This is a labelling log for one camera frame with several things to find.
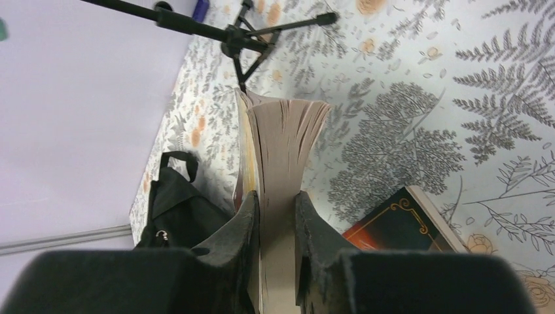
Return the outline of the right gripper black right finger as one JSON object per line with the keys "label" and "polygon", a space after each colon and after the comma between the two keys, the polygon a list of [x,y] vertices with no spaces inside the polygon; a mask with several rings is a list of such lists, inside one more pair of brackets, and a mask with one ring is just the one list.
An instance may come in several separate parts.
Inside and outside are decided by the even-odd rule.
{"label": "right gripper black right finger", "polygon": [[295,197],[302,313],[534,313],[521,279],[484,254],[362,251]]}

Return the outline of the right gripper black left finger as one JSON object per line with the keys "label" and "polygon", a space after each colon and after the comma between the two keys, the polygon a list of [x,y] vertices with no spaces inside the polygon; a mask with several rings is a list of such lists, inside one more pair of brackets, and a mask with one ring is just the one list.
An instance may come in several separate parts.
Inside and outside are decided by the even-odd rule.
{"label": "right gripper black left finger", "polygon": [[257,193],[191,249],[48,251],[23,270],[2,313],[254,313],[247,288]]}

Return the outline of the black student backpack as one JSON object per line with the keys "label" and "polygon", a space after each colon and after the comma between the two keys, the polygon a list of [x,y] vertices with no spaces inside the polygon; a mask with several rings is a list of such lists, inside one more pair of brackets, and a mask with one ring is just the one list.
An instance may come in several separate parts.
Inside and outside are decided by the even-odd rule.
{"label": "black student backpack", "polygon": [[158,179],[151,182],[142,248],[191,249],[213,235],[231,218],[205,197],[192,183],[199,161],[189,152],[164,152]]}

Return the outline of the Three Days To See book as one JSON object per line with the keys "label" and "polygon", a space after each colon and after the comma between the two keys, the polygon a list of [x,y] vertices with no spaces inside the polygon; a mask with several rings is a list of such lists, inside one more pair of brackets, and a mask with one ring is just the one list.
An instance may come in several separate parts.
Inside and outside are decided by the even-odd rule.
{"label": "Three Days To See book", "polygon": [[362,250],[468,250],[418,186],[406,186],[346,230],[343,237]]}

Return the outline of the Evelyn Waugh paperback book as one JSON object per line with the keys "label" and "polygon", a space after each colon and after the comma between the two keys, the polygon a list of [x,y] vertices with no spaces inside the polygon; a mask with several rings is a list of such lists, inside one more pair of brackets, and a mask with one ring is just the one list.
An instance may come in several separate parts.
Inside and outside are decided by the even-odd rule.
{"label": "Evelyn Waugh paperback book", "polygon": [[295,196],[331,106],[235,91],[240,166],[235,199],[259,198],[259,313],[300,313],[295,291]]}

